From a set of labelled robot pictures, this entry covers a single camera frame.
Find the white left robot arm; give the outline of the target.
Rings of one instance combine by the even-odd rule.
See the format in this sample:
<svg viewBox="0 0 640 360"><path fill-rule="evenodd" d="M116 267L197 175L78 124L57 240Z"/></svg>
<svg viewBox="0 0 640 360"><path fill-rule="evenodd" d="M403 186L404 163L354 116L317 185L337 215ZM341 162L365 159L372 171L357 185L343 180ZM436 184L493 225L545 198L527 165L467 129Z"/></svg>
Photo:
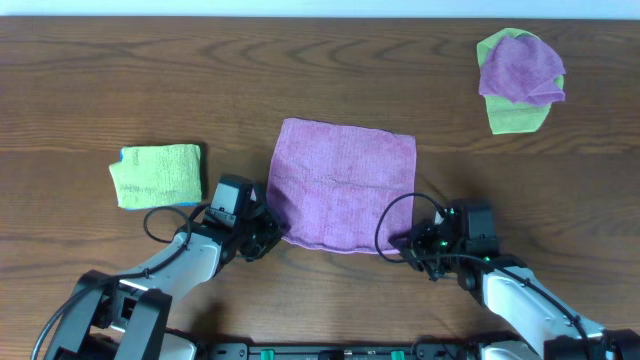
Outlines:
<svg viewBox="0 0 640 360"><path fill-rule="evenodd" d="M85 273L51 316L31 356L46 359L205 359L191 335L168 328L169 313L191 290L239 257L266 255L287 229L266 204L233 212L197 206L182 216L166 248L117 275Z"/></svg>

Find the pink microfiber cloth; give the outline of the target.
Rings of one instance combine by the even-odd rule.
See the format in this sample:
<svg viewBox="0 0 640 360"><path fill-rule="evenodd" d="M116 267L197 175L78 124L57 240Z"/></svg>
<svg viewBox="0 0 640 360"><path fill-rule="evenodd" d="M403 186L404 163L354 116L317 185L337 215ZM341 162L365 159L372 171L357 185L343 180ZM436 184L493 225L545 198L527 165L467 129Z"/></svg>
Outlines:
<svg viewBox="0 0 640 360"><path fill-rule="evenodd" d="M285 241L340 254L395 253L411 228L417 148L410 135L284 120L272 156L269 206L289 225Z"/></svg>

